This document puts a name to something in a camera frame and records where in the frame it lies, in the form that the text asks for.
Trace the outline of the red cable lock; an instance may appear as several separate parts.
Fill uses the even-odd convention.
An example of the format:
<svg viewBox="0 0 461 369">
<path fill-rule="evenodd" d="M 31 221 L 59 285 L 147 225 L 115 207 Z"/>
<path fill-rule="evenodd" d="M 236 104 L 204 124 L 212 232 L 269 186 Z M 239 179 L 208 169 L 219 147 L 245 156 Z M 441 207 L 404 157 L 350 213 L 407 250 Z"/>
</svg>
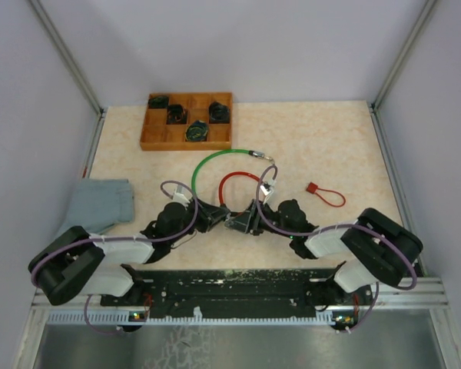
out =
<svg viewBox="0 0 461 369">
<path fill-rule="evenodd" d="M 259 181 L 259 178 L 254 175 L 254 174 L 251 174 L 249 172 L 246 172 L 246 171 L 233 171 L 227 175 L 225 175 L 220 183 L 219 183 L 219 186 L 218 186 L 218 191 L 217 191 L 217 194 L 218 194 L 218 200 L 219 200 L 219 203 L 220 203 L 220 206 L 225 206 L 225 200 L 224 200 L 224 186 L 227 182 L 227 180 L 233 178 L 233 177 L 247 177 L 247 178 L 251 178 L 255 181 Z"/>
</svg>

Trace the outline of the green cable lock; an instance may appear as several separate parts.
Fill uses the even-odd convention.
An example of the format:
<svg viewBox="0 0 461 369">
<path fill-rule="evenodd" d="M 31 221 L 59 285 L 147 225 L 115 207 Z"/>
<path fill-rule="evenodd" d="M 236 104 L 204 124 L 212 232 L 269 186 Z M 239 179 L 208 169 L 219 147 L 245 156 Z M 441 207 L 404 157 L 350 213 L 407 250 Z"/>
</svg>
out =
<svg viewBox="0 0 461 369">
<path fill-rule="evenodd" d="M 275 165 L 275 160 L 270 156 L 261 151 L 257 150 L 250 150 L 250 149 L 243 149 L 243 148 L 229 148 L 220 151 L 216 151 L 208 156 L 204 157 L 195 167 L 192 175 L 191 175 L 191 189 L 198 197 L 201 196 L 199 189 L 197 188 L 197 180 L 198 175 L 201 172 L 201 169 L 209 162 L 215 158 L 219 158 L 220 156 L 224 155 L 247 155 L 251 156 L 252 158 L 268 161 L 271 165 Z"/>
</svg>

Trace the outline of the thin red wire padlock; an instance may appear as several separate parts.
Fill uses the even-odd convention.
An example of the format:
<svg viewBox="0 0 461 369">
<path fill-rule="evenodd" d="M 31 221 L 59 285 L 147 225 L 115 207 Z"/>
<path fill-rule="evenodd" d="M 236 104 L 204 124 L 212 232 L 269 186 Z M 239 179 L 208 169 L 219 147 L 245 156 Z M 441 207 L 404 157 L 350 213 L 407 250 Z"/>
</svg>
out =
<svg viewBox="0 0 461 369">
<path fill-rule="evenodd" d="M 338 191 L 320 187 L 318 184 L 310 182 L 306 186 L 306 192 L 318 197 L 323 203 L 332 208 L 342 208 L 347 199 Z"/>
</svg>

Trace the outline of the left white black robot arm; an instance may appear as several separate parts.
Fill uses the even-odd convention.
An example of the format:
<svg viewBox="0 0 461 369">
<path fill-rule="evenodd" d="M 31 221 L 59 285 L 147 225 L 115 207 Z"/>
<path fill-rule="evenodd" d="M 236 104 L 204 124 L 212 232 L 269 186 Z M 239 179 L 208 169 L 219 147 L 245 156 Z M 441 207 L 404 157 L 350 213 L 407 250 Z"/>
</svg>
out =
<svg viewBox="0 0 461 369">
<path fill-rule="evenodd" d="M 172 201 L 134 236 L 105 237 L 73 226 L 38 253 L 28 271 L 33 285 L 53 306 L 78 295 L 111 295 L 134 305 L 143 299 L 144 285 L 135 280 L 132 264 L 161 260 L 177 241 L 195 232 L 208 232 L 230 213 L 224 205 L 202 200 Z"/>
</svg>

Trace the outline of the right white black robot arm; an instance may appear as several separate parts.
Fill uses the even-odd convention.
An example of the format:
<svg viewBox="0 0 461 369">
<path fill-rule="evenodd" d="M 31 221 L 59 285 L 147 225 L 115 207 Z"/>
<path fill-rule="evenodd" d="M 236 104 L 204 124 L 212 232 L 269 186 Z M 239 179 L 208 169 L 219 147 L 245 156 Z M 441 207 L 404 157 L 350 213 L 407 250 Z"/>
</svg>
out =
<svg viewBox="0 0 461 369">
<path fill-rule="evenodd" d="M 361 287 L 380 282 L 401 291 L 417 284 L 413 266 L 423 250 L 422 241 L 411 231 L 375 208 L 367 208 L 354 221 L 319 228 L 307 220 L 297 200 L 279 204 L 276 211 L 253 200 L 244 212 L 224 226 L 244 234 L 265 231 L 290 238 L 290 248 L 303 259 L 320 259 L 350 253 L 328 284 L 329 298 L 347 303 Z"/>
</svg>

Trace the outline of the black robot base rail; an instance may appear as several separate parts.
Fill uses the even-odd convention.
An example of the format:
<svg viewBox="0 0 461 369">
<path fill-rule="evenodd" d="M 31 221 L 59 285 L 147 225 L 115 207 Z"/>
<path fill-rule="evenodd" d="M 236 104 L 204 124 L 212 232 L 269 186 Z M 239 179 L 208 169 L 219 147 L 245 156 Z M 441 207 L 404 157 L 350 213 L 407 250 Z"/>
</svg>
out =
<svg viewBox="0 0 461 369">
<path fill-rule="evenodd" d="M 373 303 L 371 286 L 345 292 L 332 269 L 139 271 L 134 290 L 81 310 L 51 312 L 52 324 L 144 325 L 356 325 Z"/>
</svg>

